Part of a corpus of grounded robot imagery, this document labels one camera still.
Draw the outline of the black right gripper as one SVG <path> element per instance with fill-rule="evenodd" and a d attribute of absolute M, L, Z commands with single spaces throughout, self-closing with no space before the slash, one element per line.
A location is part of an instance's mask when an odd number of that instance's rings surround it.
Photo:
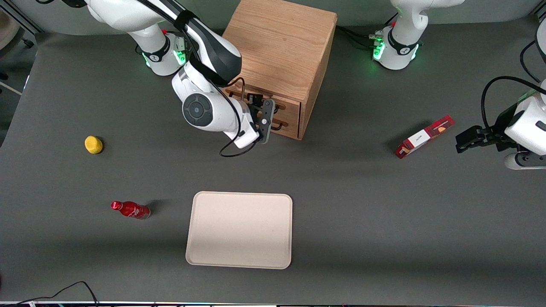
<path fill-rule="evenodd" d="M 251 128 L 253 128 L 257 132 L 257 134 L 262 134 L 260 127 L 261 118 L 258 113 L 263 112 L 264 110 L 263 100 L 263 95 L 249 93 L 249 107 L 244 107 L 244 122 L 248 122 L 251 125 Z"/>

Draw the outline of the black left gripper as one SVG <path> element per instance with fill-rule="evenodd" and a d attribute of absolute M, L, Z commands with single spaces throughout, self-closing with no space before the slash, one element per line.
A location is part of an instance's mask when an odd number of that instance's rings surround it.
<path fill-rule="evenodd" d="M 509 148 L 517 148 L 517 144 L 505 133 L 515 115 L 517 104 L 511 105 L 499 114 L 495 121 L 495 133 L 490 129 L 470 127 L 456 136 L 456 151 L 463 153 L 473 146 L 486 147 L 496 145 L 497 151 L 502 152 Z"/>

